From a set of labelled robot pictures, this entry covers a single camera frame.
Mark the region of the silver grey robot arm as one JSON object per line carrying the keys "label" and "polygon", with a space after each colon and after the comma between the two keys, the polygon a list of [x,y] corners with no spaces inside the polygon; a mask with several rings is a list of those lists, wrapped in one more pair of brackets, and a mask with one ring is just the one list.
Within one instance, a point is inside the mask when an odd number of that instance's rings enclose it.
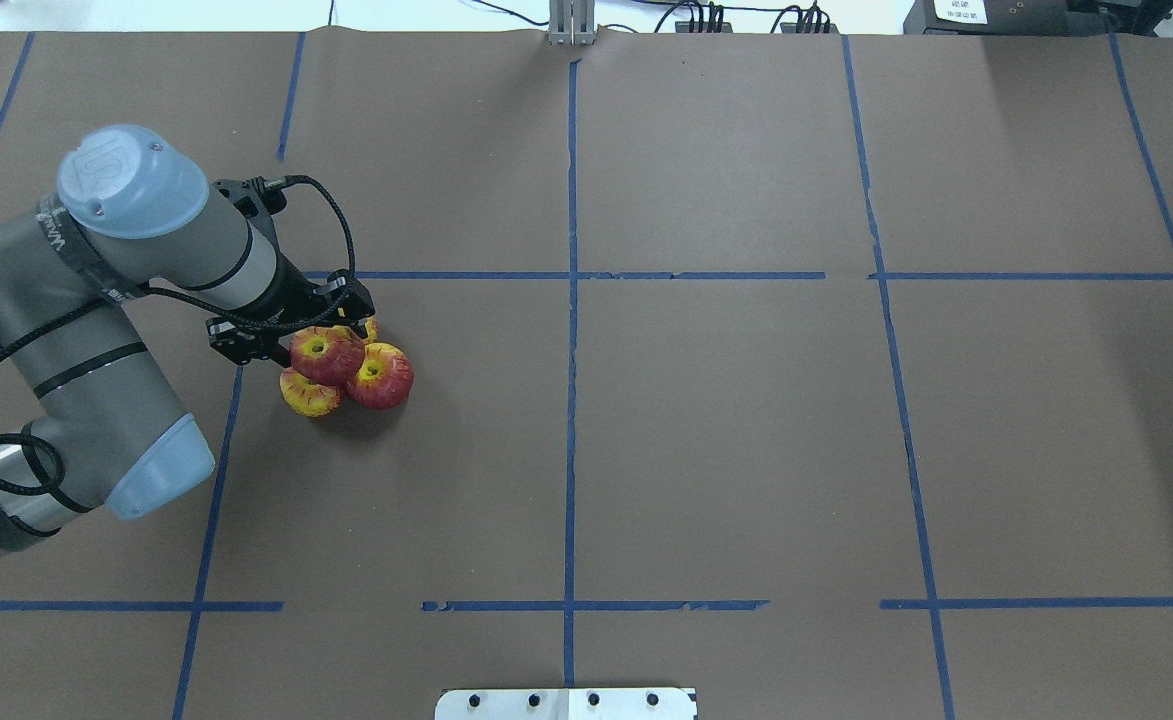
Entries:
{"label": "silver grey robot arm", "polygon": [[210,478],[196,417],[124,305],[206,311],[230,364],[289,364],[282,338],[365,333],[374,301],[343,269],[311,281],[274,215],[310,176],[212,182],[158,133],[114,124],[65,155],[56,184],[0,224],[0,559],[106,507],[138,519]]}

